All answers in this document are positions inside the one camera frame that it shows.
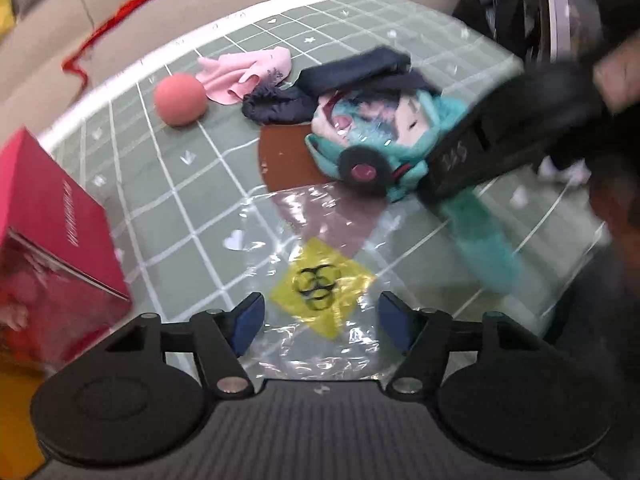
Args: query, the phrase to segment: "beige sofa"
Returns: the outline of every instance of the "beige sofa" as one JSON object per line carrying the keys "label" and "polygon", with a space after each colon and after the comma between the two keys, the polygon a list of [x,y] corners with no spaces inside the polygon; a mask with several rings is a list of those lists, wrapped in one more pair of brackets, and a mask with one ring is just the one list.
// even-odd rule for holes
{"label": "beige sofa", "polygon": [[[25,124],[47,128],[80,79],[61,62],[127,0],[42,0],[0,43],[0,142]],[[264,0],[153,0],[99,40],[82,61],[97,86],[144,54],[196,27]],[[413,0],[451,12],[458,0]]]}

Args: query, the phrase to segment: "ribbed black surface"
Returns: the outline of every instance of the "ribbed black surface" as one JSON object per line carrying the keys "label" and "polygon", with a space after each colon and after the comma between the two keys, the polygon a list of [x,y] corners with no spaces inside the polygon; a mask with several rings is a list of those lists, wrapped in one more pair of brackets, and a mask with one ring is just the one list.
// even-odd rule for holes
{"label": "ribbed black surface", "polygon": [[385,397],[373,381],[269,381],[219,405],[203,431],[146,465],[87,471],[58,462],[36,480],[606,480],[593,464],[555,472],[500,469],[442,434],[423,406]]}

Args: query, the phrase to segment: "yellow object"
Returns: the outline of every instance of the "yellow object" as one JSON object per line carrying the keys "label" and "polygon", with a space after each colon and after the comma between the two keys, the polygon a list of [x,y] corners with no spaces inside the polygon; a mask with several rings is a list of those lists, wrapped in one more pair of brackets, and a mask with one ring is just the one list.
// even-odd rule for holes
{"label": "yellow object", "polygon": [[317,238],[311,238],[271,299],[327,339],[334,339],[374,275]]}
{"label": "yellow object", "polygon": [[0,39],[15,25],[11,0],[0,0]]}
{"label": "yellow object", "polygon": [[0,478],[25,478],[44,463],[29,407],[44,376],[0,362]]}

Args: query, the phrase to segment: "orange surface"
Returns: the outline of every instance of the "orange surface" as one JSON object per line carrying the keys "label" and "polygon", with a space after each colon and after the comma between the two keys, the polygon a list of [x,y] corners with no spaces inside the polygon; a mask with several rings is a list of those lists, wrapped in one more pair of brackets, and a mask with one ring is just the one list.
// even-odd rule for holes
{"label": "orange surface", "polygon": [[24,478],[44,459],[31,427],[29,406],[44,376],[0,362],[0,478]]}

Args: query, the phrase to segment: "red box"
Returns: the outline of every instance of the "red box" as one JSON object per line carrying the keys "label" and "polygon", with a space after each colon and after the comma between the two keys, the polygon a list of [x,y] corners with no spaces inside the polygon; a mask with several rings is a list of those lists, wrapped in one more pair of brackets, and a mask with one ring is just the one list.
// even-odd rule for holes
{"label": "red box", "polygon": [[130,307],[104,210],[17,132],[0,153],[0,354],[60,368]]}

